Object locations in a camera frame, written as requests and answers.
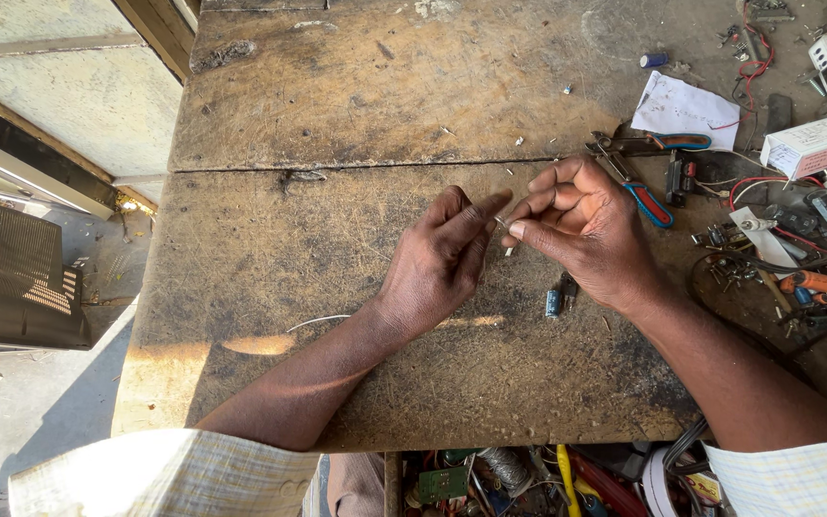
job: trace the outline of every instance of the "solder wire spool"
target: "solder wire spool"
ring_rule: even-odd
[[[484,459],[493,471],[500,478],[500,483],[506,488],[510,499],[515,499],[528,490],[531,485],[531,476],[528,470],[519,461],[515,452],[505,447],[488,447],[477,453]]]

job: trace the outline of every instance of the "wooden frame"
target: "wooden frame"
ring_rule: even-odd
[[[171,0],[114,0],[133,28],[182,83],[190,72],[194,32]]]
[[[33,136],[40,140],[40,142],[46,144],[47,146],[52,147],[57,152],[59,152],[64,157],[69,158],[70,160],[74,161],[79,167],[82,169],[94,174],[99,179],[106,181],[108,183],[114,182],[114,177],[110,176],[108,171],[105,171],[98,167],[94,162],[89,160],[88,158],[83,157],[82,155],[75,152],[75,150],[71,147],[66,146],[63,142],[57,140],[52,135],[48,134],[47,132],[43,131],[37,125],[33,124],[29,120],[25,119],[21,115],[18,115],[17,112],[14,112],[10,108],[6,107],[6,105],[0,102],[0,117],[7,120],[11,124],[15,124],[17,127],[21,128],[29,135]],[[154,202],[149,201],[143,194],[138,193],[135,189],[132,189],[126,185],[118,185],[116,186],[118,191],[123,192],[124,194],[130,196],[132,199],[136,200],[137,202],[142,203],[144,206],[157,211],[158,205]]]

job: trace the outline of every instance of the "small white fragment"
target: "small white fragment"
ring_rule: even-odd
[[[311,25],[320,25],[320,26],[324,27],[325,29],[337,30],[337,26],[334,25],[333,23],[330,23],[330,22],[327,22],[327,21],[324,21],[324,20],[320,20],[320,19],[316,19],[314,21],[300,21],[299,23],[293,25],[292,28],[293,29],[301,29],[303,27],[309,27]]]

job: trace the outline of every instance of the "green circuit board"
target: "green circuit board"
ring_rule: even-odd
[[[420,473],[420,503],[468,495],[468,468],[455,466]]]

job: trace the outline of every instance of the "orange capacitor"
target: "orange capacitor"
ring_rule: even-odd
[[[812,291],[827,292],[827,275],[802,270],[793,273],[793,284]]]
[[[786,292],[787,294],[793,293],[793,275],[788,276],[784,280],[780,281],[780,285],[777,286],[781,292]]]

